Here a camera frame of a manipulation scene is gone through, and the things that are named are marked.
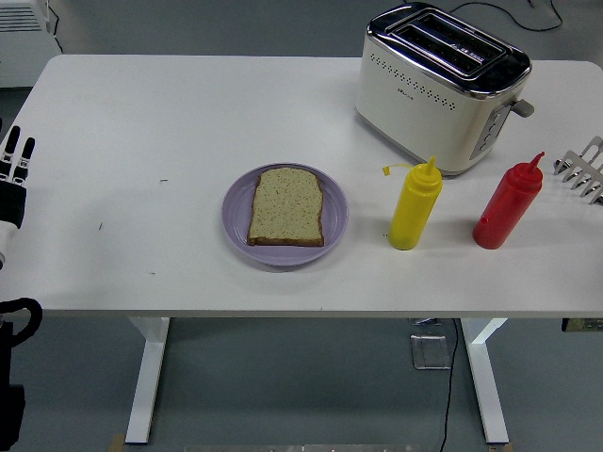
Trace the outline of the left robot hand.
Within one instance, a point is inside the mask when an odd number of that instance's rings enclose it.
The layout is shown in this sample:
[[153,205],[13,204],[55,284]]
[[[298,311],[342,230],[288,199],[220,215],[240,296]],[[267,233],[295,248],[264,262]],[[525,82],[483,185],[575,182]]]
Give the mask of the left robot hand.
[[21,128],[13,125],[1,154],[1,267],[4,267],[7,259],[9,241],[23,224],[26,203],[24,182],[36,144],[33,137],[28,137],[20,157],[16,158],[20,134]]

